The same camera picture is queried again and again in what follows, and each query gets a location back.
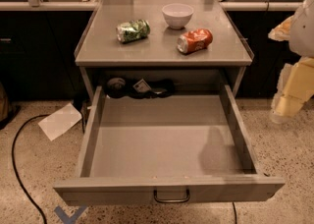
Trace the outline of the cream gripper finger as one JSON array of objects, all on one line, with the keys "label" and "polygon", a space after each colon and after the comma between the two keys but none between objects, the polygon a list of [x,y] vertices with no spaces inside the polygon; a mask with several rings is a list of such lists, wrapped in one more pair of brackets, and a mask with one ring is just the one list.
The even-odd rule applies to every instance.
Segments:
[{"label": "cream gripper finger", "polygon": [[275,28],[271,29],[271,31],[268,33],[268,37],[275,41],[289,41],[291,21],[292,16],[286,18]]},{"label": "cream gripper finger", "polygon": [[292,64],[284,64],[274,95],[270,119],[282,124],[292,119],[314,95],[314,58],[301,57]]}]

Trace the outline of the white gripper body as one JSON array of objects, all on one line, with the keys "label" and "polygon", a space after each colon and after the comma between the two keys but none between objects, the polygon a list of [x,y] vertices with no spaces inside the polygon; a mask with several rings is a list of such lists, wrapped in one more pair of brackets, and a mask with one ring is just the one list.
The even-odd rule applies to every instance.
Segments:
[{"label": "white gripper body", "polygon": [[302,57],[314,57],[314,0],[304,0],[291,25],[289,48]]}]

